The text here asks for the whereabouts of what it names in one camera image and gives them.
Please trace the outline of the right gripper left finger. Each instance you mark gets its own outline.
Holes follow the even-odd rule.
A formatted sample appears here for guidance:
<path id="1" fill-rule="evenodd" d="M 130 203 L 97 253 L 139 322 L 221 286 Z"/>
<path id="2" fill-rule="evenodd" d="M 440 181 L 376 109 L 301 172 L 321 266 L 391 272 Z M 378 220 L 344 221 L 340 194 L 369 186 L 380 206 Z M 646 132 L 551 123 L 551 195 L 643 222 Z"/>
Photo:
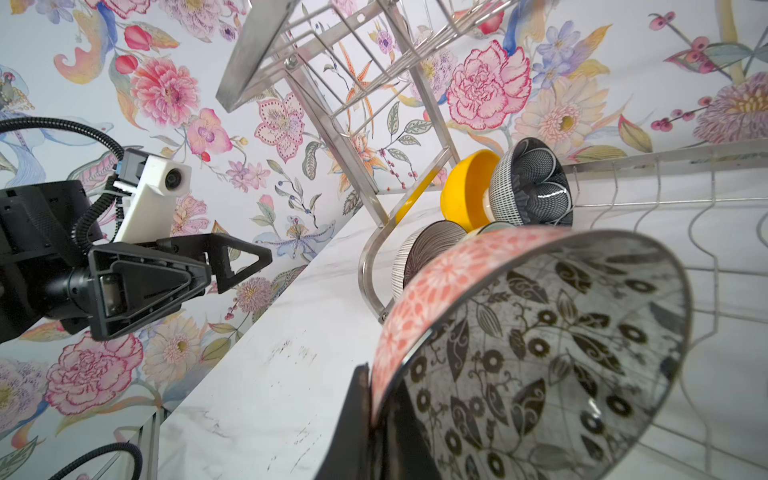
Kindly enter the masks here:
<path id="1" fill-rule="evenodd" d="M 343 407 L 316 480 L 370 478 L 371 390 L 368 364 L 355 367 Z"/>

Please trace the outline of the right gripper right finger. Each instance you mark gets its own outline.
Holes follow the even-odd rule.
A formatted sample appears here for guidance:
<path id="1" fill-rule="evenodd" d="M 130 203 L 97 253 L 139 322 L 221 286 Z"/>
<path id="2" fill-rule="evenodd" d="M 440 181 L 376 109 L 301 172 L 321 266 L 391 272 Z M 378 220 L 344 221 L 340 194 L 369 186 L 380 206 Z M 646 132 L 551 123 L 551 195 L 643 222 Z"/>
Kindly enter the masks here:
<path id="1" fill-rule="evenodd" d="M 382 433 L 381 479 L 441 478 L 408 395 L 395 395 L 388 403 Z"/>

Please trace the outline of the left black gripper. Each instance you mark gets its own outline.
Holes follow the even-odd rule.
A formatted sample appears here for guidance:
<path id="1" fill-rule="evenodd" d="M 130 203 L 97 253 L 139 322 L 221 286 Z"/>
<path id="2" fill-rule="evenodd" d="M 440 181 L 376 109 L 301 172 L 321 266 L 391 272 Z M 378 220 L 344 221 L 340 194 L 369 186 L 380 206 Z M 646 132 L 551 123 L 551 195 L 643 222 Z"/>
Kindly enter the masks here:
<path id="1" fill-rule="evenodd" d="M 157 249 L 163 252 L 136 245 L 93 248 L 84 266 L 44 280 L 44 316 L 70 333 L 87 329 L 96 341 L 112 340 L 178 311 L 212 275 L 223 294 L 273 260 L 269 248 L 224 233 L 163 238 Z"/>

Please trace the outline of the black white speckled bowl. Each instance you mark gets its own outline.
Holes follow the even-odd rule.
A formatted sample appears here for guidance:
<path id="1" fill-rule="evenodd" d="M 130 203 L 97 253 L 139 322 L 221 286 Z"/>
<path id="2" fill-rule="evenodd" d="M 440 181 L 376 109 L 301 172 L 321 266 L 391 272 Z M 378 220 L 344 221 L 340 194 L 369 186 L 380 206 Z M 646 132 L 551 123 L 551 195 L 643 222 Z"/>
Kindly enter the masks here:
<path id="1" fill-rule="evenodd" d="M 384 323 L 373 428 L 408 395 L 440 479 L 599 479 L 651 426 L 690 345 L 677 256 L 626 230 L 519 227 L 457 243 Z"/>

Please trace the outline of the pink glass bowl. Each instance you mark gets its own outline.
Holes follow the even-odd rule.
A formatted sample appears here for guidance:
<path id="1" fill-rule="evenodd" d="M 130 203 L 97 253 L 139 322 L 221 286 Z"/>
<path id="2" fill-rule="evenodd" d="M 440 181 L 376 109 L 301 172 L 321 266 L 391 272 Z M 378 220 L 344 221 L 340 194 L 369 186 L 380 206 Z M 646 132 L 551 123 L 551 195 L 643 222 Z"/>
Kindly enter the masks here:
<path id="1" fill-rule="evenodd" d="M 407 284 L 429 262 L 466 236 L 459 224 L 440 220 L 411 234 L 399 248 L 392 267 L 391 289 L 397 300 Z"/>

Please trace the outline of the green glass bowl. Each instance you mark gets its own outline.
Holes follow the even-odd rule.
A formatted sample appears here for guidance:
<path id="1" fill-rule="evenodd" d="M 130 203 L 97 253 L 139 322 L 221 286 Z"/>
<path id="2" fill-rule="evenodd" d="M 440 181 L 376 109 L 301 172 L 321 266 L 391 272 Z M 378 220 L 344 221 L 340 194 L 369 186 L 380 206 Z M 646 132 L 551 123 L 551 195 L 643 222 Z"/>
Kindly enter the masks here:
<path id="1" fill-rule="evenodd" d="M 472 230 L 471 232 L 467 233 L 464 237 L 465 240 L 469 240 L 472 238 L 475 238 L 479 235 L 485 234 L 485 233 L 491 233 L 495 231 L 505 230 L 508 228 L 514 228 L 515 225 L 511 224 L 509 222 L 504 221 L 494 221 L 491 222 L 483 227 L 480 227 L 478 229 Z"/>

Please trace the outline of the dark blue patterned bowl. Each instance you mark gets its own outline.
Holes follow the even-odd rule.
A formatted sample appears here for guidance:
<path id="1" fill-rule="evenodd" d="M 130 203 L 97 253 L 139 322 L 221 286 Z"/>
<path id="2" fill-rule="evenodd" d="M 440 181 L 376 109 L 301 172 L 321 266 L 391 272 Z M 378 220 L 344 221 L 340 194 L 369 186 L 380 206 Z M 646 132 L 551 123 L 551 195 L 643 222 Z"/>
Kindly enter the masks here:
<path id="1" fill-rule="evenodd" d="M 483 195 L 491 221 L 513 226 L 573 224 L 573 197 L 564 170 L 543 141 L 527 137 L 504 154 Z"/>

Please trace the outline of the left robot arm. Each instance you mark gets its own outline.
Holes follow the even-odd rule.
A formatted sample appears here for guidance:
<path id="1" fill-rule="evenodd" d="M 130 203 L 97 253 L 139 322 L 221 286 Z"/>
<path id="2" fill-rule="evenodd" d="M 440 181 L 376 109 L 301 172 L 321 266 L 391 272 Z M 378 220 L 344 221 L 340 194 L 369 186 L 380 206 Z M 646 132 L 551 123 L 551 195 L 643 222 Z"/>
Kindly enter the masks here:
<path id="1" fill-rule="evenodd" d="M 87 247 L 69 235 L 90 206 L 76 180 L 1 192 L 1 340 L 31 331 L 42 318 L 101 342 L 133 333 L 181 309 L 211 283 L 224 293 L 272 262 L 269 249 L 227 234 Z"/>

